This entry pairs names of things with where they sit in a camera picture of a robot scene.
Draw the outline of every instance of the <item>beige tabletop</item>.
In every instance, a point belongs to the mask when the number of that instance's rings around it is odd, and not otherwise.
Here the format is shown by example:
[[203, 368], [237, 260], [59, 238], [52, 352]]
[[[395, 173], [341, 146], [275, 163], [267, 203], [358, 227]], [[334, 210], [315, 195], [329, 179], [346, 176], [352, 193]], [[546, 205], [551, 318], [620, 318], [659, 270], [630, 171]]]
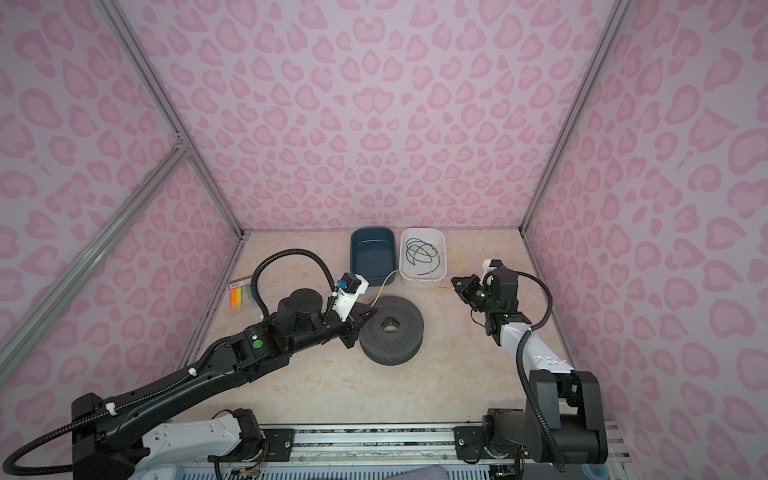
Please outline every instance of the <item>beige tabletop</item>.
[[[402, 229], [395, 229], [399, 243]], [[482, 275], [482, 261], [499, 258], [514, 269], [533, 273], [517, 230], [443, 230], [449, 251], [466, 261], [462, 276]], [[252, 233], [233, 278], [250, 275], [270, 254], [286, 248], [305, 248], [326, 262], [335, 279], [349, 270], [352, 231]], [[458, 276], [458, 260], [449, 256], [450, 277]], [[382, 366], [368, 359], [359, 344], [347, 349], [334, 339], [294, 355], [290, 364], [253, 382], [214, 396], [194, 406], [176, 421], [209, 419], [221, 409], [252, 409], [260, 423], [385, 423], [479, 421], [488, 408], [523, 408], [525, 396], [515, 371], [514, 358], [496, 346], [482, 327], [469, 318], [469, 307], [453, 289], [413, 288], [397, 278], [384, 287], [384, 295], [413, 302], [424, 317], [424, 339], [419, 352], [399, 366]], [[320, 268], [310, 259], [292, 256], [270, 265], [260, 277], [259, 291], [270, 312], [299, 288], [312, 288], [323, 297], [329, 287]], [[362, 301], [375, 298], [371, 287]], [[521, 278], [520, 310], [532, 322], [544, 314], [540, 288]], [[229, 299], [219, 308], [204, 343], [233, 335], [260, 321], [255, 303], [231, 313]], [[482, 315], [475, 319], [482, 323]], [[566, 358], [554, 327], [538, 331], [561, 358]]]

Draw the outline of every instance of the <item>pink patterned wallpaper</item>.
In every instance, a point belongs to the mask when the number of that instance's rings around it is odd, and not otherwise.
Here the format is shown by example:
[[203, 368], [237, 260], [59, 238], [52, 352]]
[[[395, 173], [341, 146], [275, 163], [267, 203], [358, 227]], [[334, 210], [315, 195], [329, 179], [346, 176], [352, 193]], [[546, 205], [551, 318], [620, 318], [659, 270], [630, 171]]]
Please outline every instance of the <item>pink patterned wallpaper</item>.
[[0, 343], [173, 139], [88, 0], [0, 4]]
[[532, 240], [643, 478], [768, 477], [768, 3], [639, 4]]
[[517, 226], [613, 0], [121, 2], [252, 228]]
[[[233, 242], [182, 165], [0, 392], [0, 457], [69, 423], [80, 395], [122, 393], [178, 368]], [[70, 443], [28, 464], [69, 463]]]

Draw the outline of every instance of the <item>robotic arm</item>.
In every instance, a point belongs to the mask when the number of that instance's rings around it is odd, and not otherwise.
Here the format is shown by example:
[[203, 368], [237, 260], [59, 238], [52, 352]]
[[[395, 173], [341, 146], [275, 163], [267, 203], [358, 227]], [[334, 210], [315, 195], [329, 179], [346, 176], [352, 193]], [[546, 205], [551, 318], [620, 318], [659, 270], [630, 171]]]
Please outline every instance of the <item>robotic arm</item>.
[[[331, 278], [325, 264], [314, 253], [286, 252], [312, 257]], [[265, 260], [257, 272], [280, 258], [277, 255], [270, 257], [269, 262]], [[290, 357], [300, 350], [336, 337], [347, 348], [352, 348], [360, 329], [377, 309], [356, 302], [368, 286], [361, 276], [345, 273], [337, 285], [330, 282], [333, 294], [325, 313], [321, 313], [320, 294], [301, 289], [282, 299], [271, 315], [254, 284], [254, 297], [267, 313], [263, 321], [213, 342], [195, 363], [147, 386], [107, 399], [94, 393], [76, 399], [72, 403], [72, 423], [11, 454], [3, 463], [4, 472], [10, 475], [73, 472], [74, 480], [126, 480], [136, 468], [201, 454], [210, 454], [208, 460], [215, 465], [219, 461], [246, 461], [265, 455], [264, 436], [250, 410], [236, 410], [209, 422], [180, 425], [163, 422], [211, 396], [287, 366]], [[202, 423], [210, 425], [210, 434], [209, 428], [198, 425]], [[72, 465], [22, 467], [16, 464], [22, 456], [69, 432], [72, 433]]]
[[[483, 417], [485, 447], [501, 455], [525, 447], [536, 462], [552, 462], [561, 472], [566, 464], [601, 464], [607, 439], [600, 385], [591, 372], [575, 370], [535, 333], [551, 314], [549, 289], [536, 277], [508, 269], [500, 260], [486, 260], [484, 275], [454, 277], [454, 290], [473, 311], [485, 314], [485, 332], [515, 357], [518, 376], [528, 398], [525, 411], [489, 409]], [[548, 298], [544, 319], [534, 325], [518, 311], [518, 278], [536, 281]], [[564, 399], [577, 413], [560, 413]]]

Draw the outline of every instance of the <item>yellow string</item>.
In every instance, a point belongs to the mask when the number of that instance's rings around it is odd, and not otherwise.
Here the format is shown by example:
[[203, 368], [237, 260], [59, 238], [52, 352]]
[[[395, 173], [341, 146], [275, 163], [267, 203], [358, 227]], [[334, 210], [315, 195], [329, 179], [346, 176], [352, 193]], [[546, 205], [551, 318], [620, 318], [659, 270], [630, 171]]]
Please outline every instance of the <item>yellow string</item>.
[[[442, 245], [432, 245], [431, 247], [427, 247], [427, 248], [432, 248], [432, 247], [450, 247], [450, 246], [451, 246], [451, 245], [450, 245], [449, 243], [444, 243], [444, 244], [442, 244]], [[393, 274], [395, 274], [395, 273], [398, 273], [398, 272], [400, 272], [400, 274], [401, 274], [401, 275], [403, 275], [405, 278], [408, 278], [408, 279], [410, 279], [410, 280], [413, 280], [414, 282], [417, 282], [417, 283], [421, 283], [423, 286], [427, 286], [427, 287], [430, 287], [430, 288], [440, 288], [440, 289], [451, 288], [451, 287], [452, 287], [452, 285], [445, 285], [445, 286], [440, 286], [440, 285], [437, 285], [437, 284], [435, 283], [435, 279], [434, 279], [434, 277], [432, 276], [432, 263], [435, 261], [435, 258], [439, 258], [439, 257], [440, 257], [440, 256], [442, 256], [442, 255], [454, 255], [454, 256], [458, 257], [458, 261], [459, 261], [459, 263], [458, 263], [458, 275], [457, 275], [457, 276], [461, 276], [461, 275], [462, 275], [462, 271], [464, 270], [464, 265], [465, 265], [464, 257], [462, 257], [460, 254], [458, 254], [458, 253], [456, 253], [456, 252], [448, 252], [448, 251], [445, 251], [445, 252], [443, 252], [443, 253], [438, 253], [438, 254], [437, 254], [437, 255], [435, 255], [435, 256], [432, 258], [432, 260], [430, 260], [430, 262], [429, 262], [429, 280], [432, 282], [432, 285], [429, 285], [428, 283], [423, 283], [422, 281], [420, 281], [420, 280], [418, 280], [418, 279], [416, 279], [416, 278], [413, 278], [412, 276], [408, 275], [407, 273], [403, 272], [402, 270], [393, 270], [393, 271], [392, 271], [392, 272], [391, 272], [389, 275], [387, 275], [387, 276], [386, 276], [386, 278], [384, 279], [384, 283], [382, 283], [382, 287], [379, 289], [379, 294], [378, 294], [378, 295], [376, 295], [376, 298], [373, 300], [373, 303], [371, 303], [371, 306], [374, 306], [374, 305], [376, 304], [376, 302], [377, 302], [377, 301], [379, 301], [379, 297], [382, 295], [382, 292], [384, 291], [384, 286], [386, 285], [386, 282], [387, 282], [387, 280], [389, 280], [389, 278], [390, 278], [390, 277], [391, 277]]]

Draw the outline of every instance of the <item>perforated disc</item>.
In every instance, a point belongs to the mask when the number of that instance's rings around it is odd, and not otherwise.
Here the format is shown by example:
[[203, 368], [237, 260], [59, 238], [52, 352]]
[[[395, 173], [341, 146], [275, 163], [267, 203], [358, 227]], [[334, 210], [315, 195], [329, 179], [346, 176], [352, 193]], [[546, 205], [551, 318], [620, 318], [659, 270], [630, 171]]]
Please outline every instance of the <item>perforated disc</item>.
[[382, 365], [407, 362], [422, 346], [422, 313], [400, 296], [383, 296], [375, 306], [379, 312], [360, 330], [363, 352]]

